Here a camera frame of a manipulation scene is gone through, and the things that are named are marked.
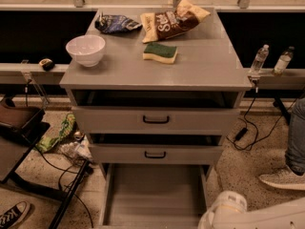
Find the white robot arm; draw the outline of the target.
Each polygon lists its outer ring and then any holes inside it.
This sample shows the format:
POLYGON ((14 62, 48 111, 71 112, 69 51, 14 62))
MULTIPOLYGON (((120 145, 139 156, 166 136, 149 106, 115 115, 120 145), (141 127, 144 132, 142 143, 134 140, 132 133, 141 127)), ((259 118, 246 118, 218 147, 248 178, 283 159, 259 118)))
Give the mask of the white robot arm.
POLYGON ((197 229, 305 229, 305 198, 249 212, 243 196, 225 191, 201 217, 197 229))

